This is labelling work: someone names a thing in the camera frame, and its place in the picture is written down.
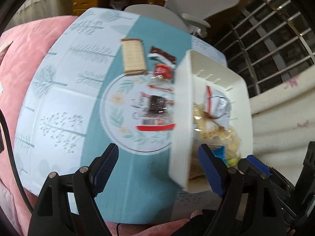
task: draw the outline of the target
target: black cable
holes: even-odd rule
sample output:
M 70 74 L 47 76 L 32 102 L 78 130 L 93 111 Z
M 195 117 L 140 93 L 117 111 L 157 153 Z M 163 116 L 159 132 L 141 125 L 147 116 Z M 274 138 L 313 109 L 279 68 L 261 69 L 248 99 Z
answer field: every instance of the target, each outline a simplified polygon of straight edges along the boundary
M 28 198 L 26 196 L 26 193 L 24 191 L 24 188 L 22 186 L 22 183 L 21 183 L 21 180 L 19 177 L 18 170 L 17 170 L 16 165 L 15 165 L 15 160 L 14 160 L 13 150 L 12 150 L 12 144 L 11 144 L 11 139 L 10 139 L 10 133 L 9 133 L 9 129 L 7 127 L 7 122 L 5 121 L 5 118 L 4 118 L 4 115 L 1 111 L 1 109 L 0 109 L 0 123 L 2 125 L 2 129 L 4 132 L 4 139 L 5 139 L 5 142 L 7 144 L 7 154 L 9 156 L 9 160 L 10 160 L 10 164 L 11 164 L 11 168 L 13 171 L 13 175 L 14 175 L 16 184 L 18 186 L 18 189 L 21 193 L 21 196 L 22 196 L 28 210 L 32 213 L 34 209 L 33 209 L 30 201 L 28 200 Z
M 116 225 L 116 233 L 117 233 L 117 236 L 119 236 L 119 230 L 118 230 L 118 227 L 120 226 L 120 224 L 121 224 L 121 223 L 118 223 L 118 224 Z

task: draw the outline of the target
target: circular label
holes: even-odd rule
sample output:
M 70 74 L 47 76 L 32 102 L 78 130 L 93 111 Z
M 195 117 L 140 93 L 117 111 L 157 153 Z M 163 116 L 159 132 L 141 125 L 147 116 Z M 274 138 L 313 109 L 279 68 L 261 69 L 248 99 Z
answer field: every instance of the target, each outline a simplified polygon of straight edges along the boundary
M 100 113 L 108 136 L 120 148 L 134 154 L 157 154 L 171 145 L 171 131 L 139 131 L 148 96 L 156 95 L 168 100 L 173 94 L 148 87 L 152 73 L 146 75 L 120 75 L 105 90 Z

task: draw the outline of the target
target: flower illustration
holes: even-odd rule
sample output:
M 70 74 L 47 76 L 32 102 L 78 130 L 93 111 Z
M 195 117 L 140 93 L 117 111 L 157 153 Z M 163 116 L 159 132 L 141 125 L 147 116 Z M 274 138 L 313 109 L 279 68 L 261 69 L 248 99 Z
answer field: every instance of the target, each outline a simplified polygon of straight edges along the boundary
M 121 93 L 113 94 L 110 100 L 116 105 L 123 105 L 125 103 L 124 96 Z
M 119 133 L 122 134 L 122 135 L 126 135 L 126 134 L 129 133 L 129 130 L 128 130 L 128 128 L 126 128 L 126 127 L 120 127 L 118 131 L 119 131 Z
M 285 89 L 289 88 L 289 86 L 291 86 L 291 88 L 299 86 L 297 83 L 297 79 L 298 77 L 296 76 L 296 77 L 291 78 L 290 80 L 285 81 L 285 83 L 287 84 L 285 86 Z

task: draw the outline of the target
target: wooden drawer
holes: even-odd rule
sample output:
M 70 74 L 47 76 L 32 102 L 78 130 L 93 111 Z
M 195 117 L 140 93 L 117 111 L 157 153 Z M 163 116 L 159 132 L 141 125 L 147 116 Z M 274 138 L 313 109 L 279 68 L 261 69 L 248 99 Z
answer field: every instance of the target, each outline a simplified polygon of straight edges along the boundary
M 72 14 L 74 16 L 80 16 L 82 15 L 86 10 L 73 10 Z
M 73 10 L 97 7 L 98 0 L 72 0 Z
M 156 5 L 160 5 L 160 6 L 164 6 L 165 1 L 164 0 L 148 0 L 148 4 L 156 4 Z

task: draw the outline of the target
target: food package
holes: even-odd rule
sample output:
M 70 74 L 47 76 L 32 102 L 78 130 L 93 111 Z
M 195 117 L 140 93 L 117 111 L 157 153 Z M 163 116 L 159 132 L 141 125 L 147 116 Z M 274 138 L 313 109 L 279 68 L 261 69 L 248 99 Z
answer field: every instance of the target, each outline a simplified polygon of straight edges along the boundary
M 238 148 L 240 139 L 232 126 L 227 130 L 219 126 L 215 120 L 211 119 L 204 112 L 204 105 L 193 105 L 193 150 L 189 172 L 189 179 L 204 176 L 201 165 L 197 157 L 198 148 L 201 144 L 207 144 L 216 157 L 221 158 L 226 165 L 235 166 L 239 161 Z
M 146 72 L 146 62 L 142 40 L 121 39 L 125 74 L 142 74 Z
M 155 95 L 146 95 L 148 98 L 147 106 L 141 116 L 141 125 L 137 126 L 139 131 L 164 131 L 175 127 L 173 114 L 167 108 L 167 104 L 172 104 L 172 100 Z
M 151 48 L 148 57 L 159 62 L 155 64 L 153 76 L 150 77 L 148 86 L 153 89 L 173 92 L 176 57 L 156 47 Z
M 151 47 L 149 54 L 147 55 L 147 57 L 151 58 L 151 59 L 155 59 L 157 61 L 159 61 L 162 64 L 165 64 L 169 67 L 171 67 L 172 69 L 175 68 L 176 66 L 176 57 L 166 53 L 165 51 L 156 48 L 154 46 Z
M 220 91 L 206 86 L 204 112 L 221 127 L 227 130 L 230 121 L 231 103 Z

